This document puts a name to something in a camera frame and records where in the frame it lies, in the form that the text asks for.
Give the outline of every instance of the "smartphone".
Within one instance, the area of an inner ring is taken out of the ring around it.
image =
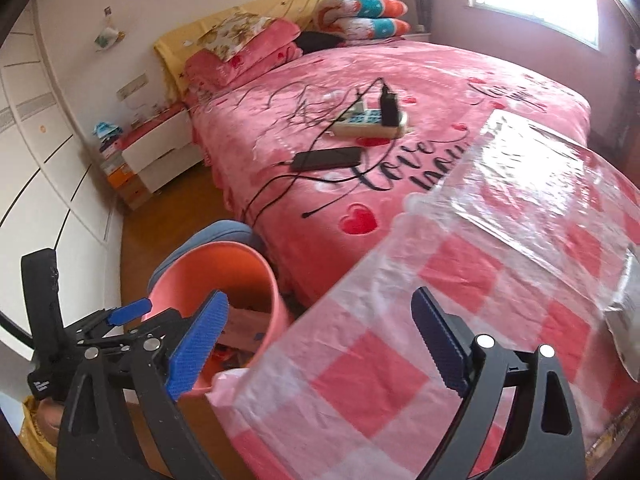
[[[296,154],[290,170],[296,173],[315,170],[336,170],[337,168],[354,168],[362,163],[363,148],[334,148],[332,150],[315,150]]]

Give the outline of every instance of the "pink checkered plastic bag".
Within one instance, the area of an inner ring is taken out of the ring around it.
[[[599,156],[495,112],[455,170],[412,194],[388,237],[249,370],[208,395],[261,480],[413,480],[460,405],[412,320],[428,286],[443,309],[506,348],[556,348],[584,440],[638,393],[603,321],[637,190]],[[476,472],[490,466],[502,404]]]

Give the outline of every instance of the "wooden floor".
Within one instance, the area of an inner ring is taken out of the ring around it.
[[[202,164],[173,180],[149,202],[124,219],[122,234],[122,304],[144,298],[155,268],[192,235],[217,220],[231,218],[222,192]],[[206,399],[181,399],[178,406],[204,451],[229,480],[255,480],[220,427]],[[139,406],[130,408],[140,445],[149,465],[165,475]]]
[[[156,267],[192,235],[231,217],[222,192],[203,164],[172,180],[139,209],[129,211],[122,232],[122,304],[144,298]]]

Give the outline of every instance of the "white wardrobe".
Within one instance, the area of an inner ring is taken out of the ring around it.
[[[33,355],[15,336],[30,333],[24,254],[55,248],[65,324],[120,306],[122,215],[56,99],[35,32],[29,5],[0,48],[0,391],[13,397],[28,391],[20,376]]]

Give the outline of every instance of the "pink trash bin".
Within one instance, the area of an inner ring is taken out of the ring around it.
[[[278,292],[276,278],[267,261],[255,250],[236,242],[212,242],[197,247],[169,267],[151,291],[153,317],[168,308],[191,316],[212,290],[221,290],[235,308],[270,312],[271,321],[262,345],[251,362],[287,331],[289,311]],[[222,371],[209,356],[193,390],[187,396],[202,396],[211,390],[213,375]]]

